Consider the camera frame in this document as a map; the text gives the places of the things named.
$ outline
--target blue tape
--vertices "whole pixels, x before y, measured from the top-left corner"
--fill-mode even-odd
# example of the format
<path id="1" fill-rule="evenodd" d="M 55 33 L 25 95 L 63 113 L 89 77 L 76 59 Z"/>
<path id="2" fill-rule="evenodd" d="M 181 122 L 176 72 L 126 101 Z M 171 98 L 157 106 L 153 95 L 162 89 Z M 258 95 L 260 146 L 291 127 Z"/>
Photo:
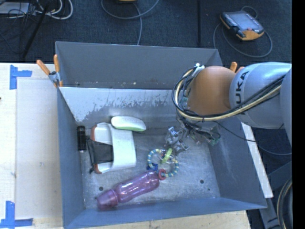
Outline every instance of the blue tape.
<path id="1" fill-rule="evenodd" d="M 33 218 L 15 220 L 15 204 L 10 201 L 6 201 L 5 204 L 5 219 L 1 219 L 0 228 L 15 229 L 15 227 L 27 227 L 32 225 Z"/>
<path id="2" fill-rule="evenodd" d="M 31 77 L 32 71 L 18 71 L 14 65 L 10 65 L 10 90 L 17 89 L 17 77 Z"/>

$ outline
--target pink bottle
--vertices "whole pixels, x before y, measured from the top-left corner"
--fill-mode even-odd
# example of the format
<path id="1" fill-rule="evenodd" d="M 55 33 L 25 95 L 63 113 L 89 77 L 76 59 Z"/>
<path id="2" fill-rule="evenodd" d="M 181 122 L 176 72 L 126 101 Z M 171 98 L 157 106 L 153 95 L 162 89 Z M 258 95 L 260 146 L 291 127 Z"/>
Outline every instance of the pink bottle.
<path id="1" fill-rule="evenodd" d="M 153 191 L 159 184 L 159 177 L 155 171 L 145 171 L 99 195 L 97 197 L 98 208 L 105 210 L 119 203 L 126 203 L 141 194 Z"/>

